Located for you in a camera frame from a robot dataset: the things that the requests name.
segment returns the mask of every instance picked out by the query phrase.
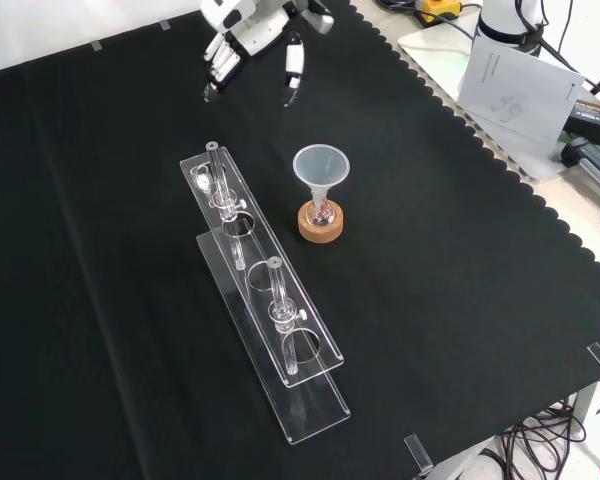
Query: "clear acrylic stand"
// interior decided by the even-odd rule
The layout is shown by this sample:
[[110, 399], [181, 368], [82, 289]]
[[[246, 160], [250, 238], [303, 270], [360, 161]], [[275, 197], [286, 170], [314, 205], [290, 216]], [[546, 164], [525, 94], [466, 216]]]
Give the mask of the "clear acrylic stand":
[[180, 163], [211, 229], [198, 244], [285, 437], [350, 415], [329, 370], [344, 361], [226, 148]]

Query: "white paper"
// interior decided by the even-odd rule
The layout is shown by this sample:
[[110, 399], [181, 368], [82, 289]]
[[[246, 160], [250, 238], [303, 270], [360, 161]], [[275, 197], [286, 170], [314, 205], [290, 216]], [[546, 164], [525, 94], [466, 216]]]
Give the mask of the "white paper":
[[531, 55], [476, 37], [458, 105], [553, 149], [584, 78]]

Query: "cable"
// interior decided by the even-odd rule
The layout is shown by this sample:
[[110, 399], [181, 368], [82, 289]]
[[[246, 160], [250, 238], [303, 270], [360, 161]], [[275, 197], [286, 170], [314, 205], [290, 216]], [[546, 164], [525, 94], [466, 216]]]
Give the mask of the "cable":
[[[502, 432], [499, 435], [499, 438], [503, 456], [498, 455], [488, 448], [483, 449], [482, 452], [480, 452], [480, 455], [484, 455], [495, 461], [502, 469], [505, 480], [525, 480], [514, 463], [516, 443], [522, 442], [526, 455], [538, 469], [543, 480], [547, 480], [547, 475], [553, 474], [555, 474], [555, 480], [558, 480], [562, 475], [564, 466], [571, 453], [571, 444], [584, 442], [587, 438], [587, 433], [582, 422], [574, 415], [573, 406], [569, 405], [566, 400], [559, 403], [560, 406], [558, 408], [546, 408], [539, 414], [528, 417], [522, 422], [515, 424], [510, 429]], [[537, 422], [538, 425], [529, 425], [527, 423], [529, 421]], [[577, 424], [580, 427], [583, 433], [582, 438], [573, 438], [572, 428], [574, 424]], [[564, 428], [560, 432], [554, 430], [555, 427], [562, 425], [564, 425]], [[556, 446], [556, 442], [562, 441], [565, 442], [564, 454], [561, 454]], [[532, 445], [534, 443], [542, 443], [545, 448], [548, 448], [553, 456], [553, 462], [548, 465], [542, 463], [534, 451]]]
[[447, 25], [451, 25], [453, 28], [455, 28], [456, 30], [461, 32], [463, 35], [468, 37], [469, 40], [473, 41], [473, 35], [471, 35], [469, 32], [467, 32], [464, 28], [456, 25], [451, 20], [444, 18], [442, 15], [436, 15], [435, 13], [425, 12], [424, 10], [420, 10], [419, 8], [412, 7], [411, 5], [414, 4], [413, 1], [395, 2], [395, 3], [389, 3], [389, 2], [382, 1], [382, 0], [373, 0], [373, 1], [380, 8], [384, 8], [385, 10], [389, 10], [392, 12], [398, 12], [398, 13], [418, 12], [421, 15], [428, 15], [430, 17], [436, 18], [436, 19], [440, 20], [441, 22], [446, 23]]
[[475, 8], [479, 8], [480, 10], [482, 10], [482, 5], [480, 5], [479, 3], [461, 3], [460, 11], [464, 10], [465, 8], [469, 8], [469, 7], [475, 7]]
[[[516, 7], [516, 13], [518, 14], [518, 18], [520, 18], [520, 21], [525, 26], [525, 28], [527, 29], [527, 31], [529, 31], [529, 33], [535, 32], [536, 28], [533, 25], [531, 25], [527, 21], [527, 19], [524, 18], [524, 15], [522, 14], [522, 0], [515, 0], [515, 7]], [[540, 43], [540, 45], [542, 46], [542, 48], [544, 48], [551, 56], [553, 56], [554, 58], [556, 58], [560, 63], [562, 63], [569, 70], [571, 70], [572, 72], [580, 73], [575, 68], [573, 68], [571, 66], [571, 64], [569, 64], [569, 62], [567, 62], [567, 60], [560, 54], [560, 52], [558, 52], [555, 48], [553, 48], [551, 45], [549, 45], [544, 38], [540, 37], [540, 39], [538, 40], [538, 42]], [[584, 81], [587, 82], [592, 87], [595, 87], [599, 91], [599, 93], [600, 93], [600, 86], [599, 85], [597, 85], [596, 83], [592, 82], [587, 77], [584, 77]]]
[[547, 14], [544, 11], [544, 0], [540, 0], [540, 8], [542, 9], [542, 18], [544, 18], [544, 26], [549, 25], [549, 19], [547, 18]]
[[567, 15], [567, 23], [564, 24], [564, 30], [562, 31], [562, 37], [560, 37], [560, 44], [558, 45], [558, 53], [562, 50], [562, 42], [569, 29], [569, 23], [571, 23], [571, 11], [573, 10], [573, 0], [569, 0], [569, 14]]

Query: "transparent plastic stand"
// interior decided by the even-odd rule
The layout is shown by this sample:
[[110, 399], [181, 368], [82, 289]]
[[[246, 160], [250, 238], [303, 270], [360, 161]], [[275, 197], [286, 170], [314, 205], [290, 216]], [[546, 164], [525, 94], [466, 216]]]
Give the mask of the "transparent plastic stand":
[[198, 245], [289, 443], [350, 416], [344, 359], [226, 148], [180, 163], [211, 229]]

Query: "cork base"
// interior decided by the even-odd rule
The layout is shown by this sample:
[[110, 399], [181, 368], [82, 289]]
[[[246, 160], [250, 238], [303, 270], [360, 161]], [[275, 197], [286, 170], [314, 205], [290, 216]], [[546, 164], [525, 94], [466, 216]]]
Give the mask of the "cork base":
[[307, 222], [307, 208], [311, 204], [311, 201], [305, 203], [298, 211], [298, 228], [300, 229], [300, 235], [309, 240], [312, 243], [329, 243], [333, 242], [342, 233], [342, 227], [344, 226], [344, 213], [340, 205], [333, 200], [329, 200], [333, 209], [335, 210], [335, 220], [330, 225], [324, 227], [316, 227]]

